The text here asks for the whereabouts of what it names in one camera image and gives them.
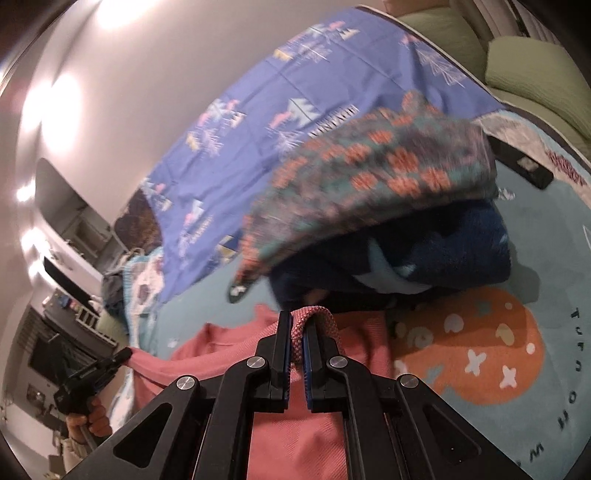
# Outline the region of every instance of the orange octopus print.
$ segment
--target orange octopus print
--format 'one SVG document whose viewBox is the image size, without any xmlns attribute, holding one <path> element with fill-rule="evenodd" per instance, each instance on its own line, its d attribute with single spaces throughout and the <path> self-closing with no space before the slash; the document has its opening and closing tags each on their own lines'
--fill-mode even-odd
<svg viewBox="0 0 591 480">
<path fill-rule="evenodd" d="M 544 362 L 532 313 L 500 288 L 482 287 L 407 313 L 391 340 L 395 377 L 412 373 L 436 393 L 451 388 L 476 405 L 525 393 Z"/>
</svg>

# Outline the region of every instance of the bedroom wall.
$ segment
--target bedroom wall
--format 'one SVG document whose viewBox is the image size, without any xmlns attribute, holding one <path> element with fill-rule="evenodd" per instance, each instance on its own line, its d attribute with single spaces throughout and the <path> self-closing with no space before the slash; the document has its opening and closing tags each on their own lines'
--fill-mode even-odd
<svg viewBox="0 0 591 480">
<path fill-rule="evenodd" d="M 31 480 L 44 480 L 44 475 L 49 470 L 49 461 L 47 458 L 29 448 L 8 429 L 2 428 L 2 434 L 18 461 L 21 462 L 23 468 L 31 477 Z"/>
<path fill-rule="evenodd" d="M 77 99 L 71 98 L 80 104 L 78 121 L 67 148 L 42 141 L 37 153 L 110 223 L 216 96 L 294 34 L 358 2 L 146 3 L 150 7 L 137 20 L 120 27 L 105 28 L 105 15 L 97 11 L 66 48 L 60 24 L 46 50 L 54 64 L 48 61 L 35 75 L 35 81 L 55 79 L 55 65 L 68 50 L 60 72 L 78 89 Z M 383 8 L 381 0 L 365 3 Z"/>
</svg>

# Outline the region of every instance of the pink towel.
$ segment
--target pink towel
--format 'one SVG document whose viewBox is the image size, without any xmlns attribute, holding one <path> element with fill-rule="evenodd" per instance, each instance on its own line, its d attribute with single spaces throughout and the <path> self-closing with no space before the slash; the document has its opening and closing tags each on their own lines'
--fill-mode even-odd
<svg viewBox="0 0 591 480">
<path fill-rule="evenodd" d="M 200 380 L 222 375 L 236 362 L 252 356 L 257 342 L 277 330 L 278 314 L 265 305 L 255 308 L 255 319 L 227 329 L 206 324 L 181 346 L 169 361 L 134 349 L 128 365 L 135 374 L 135 399 L 141 408 L 161 388 L 191 374 Z M 294 312 L 294 327 L 302 312 Z M 366 365 L 374 374 L 391 376 L 387 331 L 382 313 L 346 313 L 334 316 L 342 330 L 340 349 Z M 331 336 L 329 325 L 325 332 Z M 289 409 L 284 414 L 255 415 L 248 478 L 256 480 L 333 480 L 347 478 L 342 422 L 338 414 L 311 414 L 306 408 L 301 368 L 291 367 Z"/>
</svg>

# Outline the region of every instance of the patterned blue fabric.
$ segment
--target patterned blue fabric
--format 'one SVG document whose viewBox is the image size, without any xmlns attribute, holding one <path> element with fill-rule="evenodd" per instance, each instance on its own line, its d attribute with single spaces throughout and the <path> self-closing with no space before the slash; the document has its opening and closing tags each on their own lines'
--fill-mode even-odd
<svg viewBox="0 0 591 480">
<path fill-rule="evenodd" d="M 502 105 L 394 20 L 345 10 L 276 49 L 187 130 L 142 185 L 160 224 L 161 301 L 236 255 L 242 219 L 284 156 L 304 140 L 419 90 L 446 115 Z"/>
</svg>

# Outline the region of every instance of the white wall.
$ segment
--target white wall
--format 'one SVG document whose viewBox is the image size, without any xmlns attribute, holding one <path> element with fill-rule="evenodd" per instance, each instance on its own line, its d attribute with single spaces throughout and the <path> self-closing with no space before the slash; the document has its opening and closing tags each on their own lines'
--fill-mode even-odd
<svg viewBox="0 0 591 480">
<path fill-rule="evenodd" d="M 88 3 L 80 0 L 75 7 L 81 10 Z M 71 146 L 55 149 L 44 141 L 37 156 L 47 158 L 109 223 L 215 97 L 294 34 L 358 2 L 144 3 L 152 7 L 134 22 L 108 30 L 102 27 L 100 11 L 78 32 L 65 17 L 34 79 L 53 81 L 60 68 L 77 83 L 80 112 Z M 383 7 L 381 0 L 366 3 Z M 72 11 L 72 18 L 78 10 Z M 65 40 L 75 34 L 72 43 Z"/>
<path fill-rule="evenodd" d="M 5 428 L 31 450 L 44 458 L 56 455 L 52 444 L 53 432 L 16 405 L 7 408 Z"/>
</svg>

